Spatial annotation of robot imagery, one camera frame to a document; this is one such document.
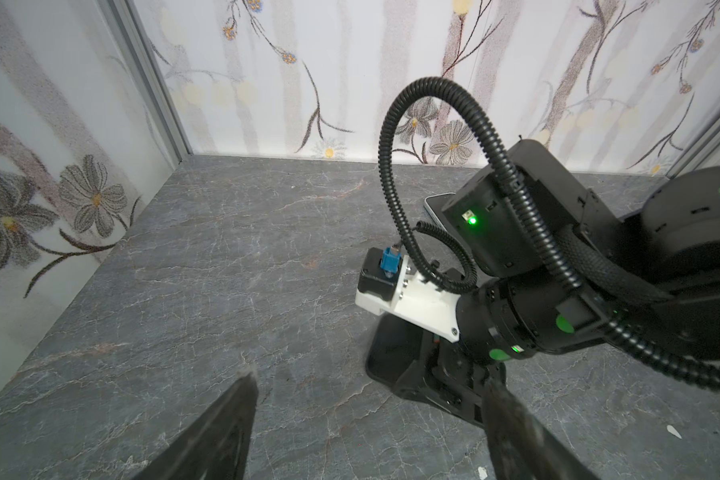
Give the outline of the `black phone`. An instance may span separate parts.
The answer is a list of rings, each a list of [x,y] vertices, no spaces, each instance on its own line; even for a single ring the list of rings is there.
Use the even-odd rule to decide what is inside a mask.
[[[454,196],[453,192],[429,195],[424,198],[424,209],[432,219],[432,222],[439,228],[444,229],[443,207]]]
[[[433,334],[392,314],[380,317],[366,356],[367,375],[391,391],[417,390],[423,381]]]

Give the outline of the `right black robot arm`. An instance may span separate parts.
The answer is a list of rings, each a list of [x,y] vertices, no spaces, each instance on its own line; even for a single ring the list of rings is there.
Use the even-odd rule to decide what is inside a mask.
[[[411,224],[392,171],[402,117],[438,99],[465,122],[487,159],[443,208],[440,226]],[[659,186],[617,217],[542,144],[506,148],[457,83],[425,77],[383,120],[383,195],[426,286],[451,294],[441,333],[383,315],[368,376],[396,396],[472,424],[489,378],[506,363],[610,344],[657,373],[720,393],[720,166]]]

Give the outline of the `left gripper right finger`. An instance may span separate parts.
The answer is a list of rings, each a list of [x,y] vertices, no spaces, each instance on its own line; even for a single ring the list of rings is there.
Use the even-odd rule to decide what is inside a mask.
[[[597,479],[497,380],[484,384],[482,419],[498,479]]]

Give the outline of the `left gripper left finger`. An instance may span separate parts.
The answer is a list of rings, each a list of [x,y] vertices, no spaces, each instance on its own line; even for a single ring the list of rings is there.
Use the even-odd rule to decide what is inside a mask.
[[[258,387],[253,375],[236,380],[136,477],[243,478],[257,400]]]

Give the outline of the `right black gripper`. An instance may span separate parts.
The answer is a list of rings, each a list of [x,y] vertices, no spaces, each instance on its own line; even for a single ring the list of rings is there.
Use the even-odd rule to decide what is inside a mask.
[[[489,379],[506,384],[501,362],[480,365],[451,344],[425,345],[395,380],[395,395],[428,404],[472,425],[483,427],[483,392]]]

